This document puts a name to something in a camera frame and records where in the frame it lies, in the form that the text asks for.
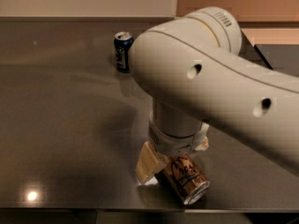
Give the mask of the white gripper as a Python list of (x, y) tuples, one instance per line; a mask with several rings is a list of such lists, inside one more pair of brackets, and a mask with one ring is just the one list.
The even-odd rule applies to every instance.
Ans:
[(157, 127), (154, 123), (153, 113), (150, 113), (149, 141), (143, 144), (135, 168), (139, 182), (145, 184), (160, 173), (169, 163), (167, 156), (189, 154), (194, 150), (206, 151), (209, 147), (206, 137), (208, 128), (209, 125), (202, 122), (195, 134), (187, 137), (172, 136)]

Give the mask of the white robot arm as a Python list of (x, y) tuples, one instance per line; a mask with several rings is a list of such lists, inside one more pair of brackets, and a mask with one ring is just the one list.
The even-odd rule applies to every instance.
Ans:
[(242, 34), (219, 7), (148, 29), (129, 50), (153, 99), (149, 140), (167, 156), (196, 149), (208, 127), (299, 173), (299, 80), (239, 57)]

